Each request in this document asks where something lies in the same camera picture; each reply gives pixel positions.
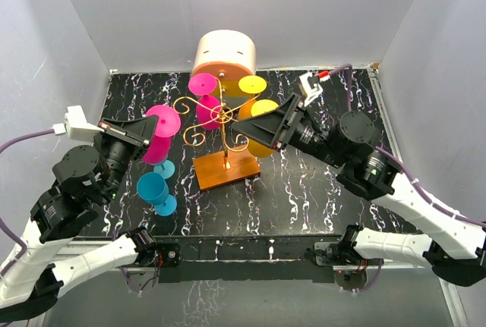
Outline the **orange wine glass front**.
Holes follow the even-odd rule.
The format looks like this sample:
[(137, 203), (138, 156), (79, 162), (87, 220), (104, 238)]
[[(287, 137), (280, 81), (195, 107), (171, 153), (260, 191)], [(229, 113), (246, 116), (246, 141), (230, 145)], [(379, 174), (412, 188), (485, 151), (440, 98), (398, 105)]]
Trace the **orange wine glass front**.
[[(256, 101), (251, 107), (251, 117), (255, 117), (257, 115), (262, 115), (268, 112), (271, 112), (279, 107), (277, 102), (274, 102), (270, 99), (262, 99)], [(273, 149), (265, 147), (259, 144), (255, 140), (248, 141), (248, 152), (256, 158), (266, 158), (271, 156), (274, 152)]]

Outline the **orange wine glass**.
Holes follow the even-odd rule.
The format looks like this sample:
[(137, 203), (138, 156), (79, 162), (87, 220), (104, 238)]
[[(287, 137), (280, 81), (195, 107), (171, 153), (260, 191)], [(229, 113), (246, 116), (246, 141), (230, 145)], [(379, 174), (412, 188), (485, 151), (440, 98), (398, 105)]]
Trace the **orange wine glass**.
[[(268, 112), (271, 112), (279, 107), (277, 102), (274, 102), (270, 99), (262, 99), (256, 101), (251, 107), (251, 117), (255, 117), (257, 115), (262, 115)], [(265, 147), (259, 144), (255, 140), (248, 141), (248, 152), (256, 158), (266, 158), (271, 156), (274, 152), (273, 149)]]
[(267, 88), (267, 82), (262, 77), (249, 75), (240, 79), (238, 87), (243, 93), (249, 95), (249, 99), (239, 108), (238, 120), (240, 121), (251, 117), (251, 108)]

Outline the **magenta wine glass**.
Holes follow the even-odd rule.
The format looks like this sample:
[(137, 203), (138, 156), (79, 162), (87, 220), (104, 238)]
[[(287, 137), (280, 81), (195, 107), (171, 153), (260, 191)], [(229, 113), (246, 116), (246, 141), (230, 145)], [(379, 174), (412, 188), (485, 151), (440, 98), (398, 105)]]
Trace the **magenta wine glass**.
[(166, 159), (172, 137), (181, 127), (181, 119), (177, 111), (168, 105), (155, 105), (147, 111), (146, 115), (147, 117), (155, 115), (158, 120), (153, 139), (142, 160), (147, 164), (155, 165)]
[(219, 81), (212, 74), (195, 74), (189, 81), (188, 89), (198, 96), (196, 116), (198, 124), (204, 130), (217, 130), (220, 126), (216, 120), (219, 115), (220, 101), (212, 95), (219, 88)]

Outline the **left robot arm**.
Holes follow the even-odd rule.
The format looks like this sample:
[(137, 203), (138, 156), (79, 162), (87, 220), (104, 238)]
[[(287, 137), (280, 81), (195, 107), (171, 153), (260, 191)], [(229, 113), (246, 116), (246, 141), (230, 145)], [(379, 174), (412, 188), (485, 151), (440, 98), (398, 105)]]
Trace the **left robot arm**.
[(55, 181), (30, 211), (21, 236), (1, 266), (1, 324), (35, 318), (78, 285), (114, 268), (147, 266), (157, 242), (145, 227), (117, 236), (103, 247), (62, 261), (58, 252), (112, 202), (132, 160), (145, 155), (158, 117), (101, 120), (80, 146), (55, 164)]

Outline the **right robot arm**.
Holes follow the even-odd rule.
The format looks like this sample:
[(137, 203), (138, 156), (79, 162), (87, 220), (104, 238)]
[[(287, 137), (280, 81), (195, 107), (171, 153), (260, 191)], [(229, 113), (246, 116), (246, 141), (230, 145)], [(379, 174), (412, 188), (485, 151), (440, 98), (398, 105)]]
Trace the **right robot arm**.
[(276, 109), (236, 121), (232, 129), (269, 149), (287, 146), (339, 169), (337, 181), (352, 194), (399, 215), (416, 234), (373, 231), (350, 225), (337, 244), (315, 257), (391, 259), (430, 268), (451, 284), (468, 287), (485, 278), (485, 224), (473, 221), (426, 193), (396, 157), (376, 146), (379, 132), (367, 115), (347, 111), (321, 129), (292, 94)]

